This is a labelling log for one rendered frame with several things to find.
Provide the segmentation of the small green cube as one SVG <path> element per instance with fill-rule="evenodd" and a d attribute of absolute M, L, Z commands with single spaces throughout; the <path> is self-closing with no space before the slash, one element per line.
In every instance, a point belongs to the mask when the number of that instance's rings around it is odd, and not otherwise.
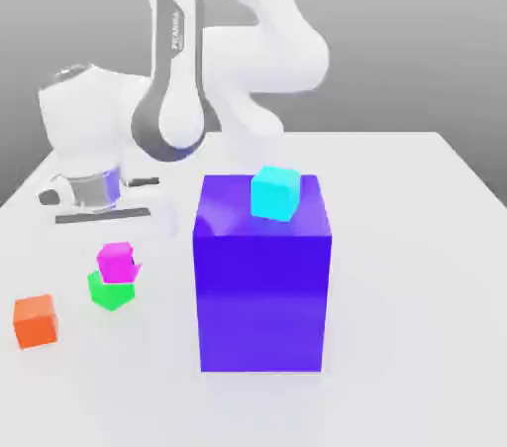
<path fill-rule="evenodd" d="M 91 300 L 106 310 L 114 311 L 135 297 L 133 283 L 106 283 L 99 271 L 87 276 Z"/>

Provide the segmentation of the small magenta cube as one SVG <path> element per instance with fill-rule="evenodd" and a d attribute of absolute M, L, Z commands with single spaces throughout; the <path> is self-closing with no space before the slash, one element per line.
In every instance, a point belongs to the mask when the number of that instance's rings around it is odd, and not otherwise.
<path fill-rule="evenodd" d="M 97 263 L 103 281 L 108 284 L 133 283 L 141 269 L 129 242 L 104 245 L 97 255 Z"/>

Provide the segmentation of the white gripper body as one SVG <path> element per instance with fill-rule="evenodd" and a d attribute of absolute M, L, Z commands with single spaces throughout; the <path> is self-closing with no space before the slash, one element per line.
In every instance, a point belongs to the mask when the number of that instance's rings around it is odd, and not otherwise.
<path fill-rule="evenodd" d="M 56 224 L 142 220 L 169 236 L 179 229 L 174 203 L 157 192 L 126 194 L 106 207 L 58 205 L 53 213 Z"/>

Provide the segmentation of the small orange cube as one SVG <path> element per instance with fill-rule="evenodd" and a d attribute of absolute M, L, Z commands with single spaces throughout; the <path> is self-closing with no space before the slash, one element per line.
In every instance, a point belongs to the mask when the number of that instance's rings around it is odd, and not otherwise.
<path fill-rule="evenodd" d="M 17 299 L 13 325 L 21 349 L 57 341 L 58 321 L 50 294 Z"/>

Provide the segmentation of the small cyan cube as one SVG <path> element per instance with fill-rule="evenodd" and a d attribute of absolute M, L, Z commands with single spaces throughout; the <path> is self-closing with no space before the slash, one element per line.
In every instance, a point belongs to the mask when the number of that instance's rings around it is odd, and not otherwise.
<path fill-rule="evenodd" d="M 251 181 L 251 215 L 289 222 L 299 206 L 300 188 L 299 171 L 262 167 Z"/>

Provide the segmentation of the large blue box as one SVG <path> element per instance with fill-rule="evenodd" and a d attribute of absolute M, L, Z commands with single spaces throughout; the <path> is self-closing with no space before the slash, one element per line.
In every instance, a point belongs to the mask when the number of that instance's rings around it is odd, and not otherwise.
<path fill-rule="evenodd" d="M 319 180 L 288 222 L 251 215 L 251 177 L 204 177 L 192 233 L 204 372 L 322 369 L 332 231 Z"/>

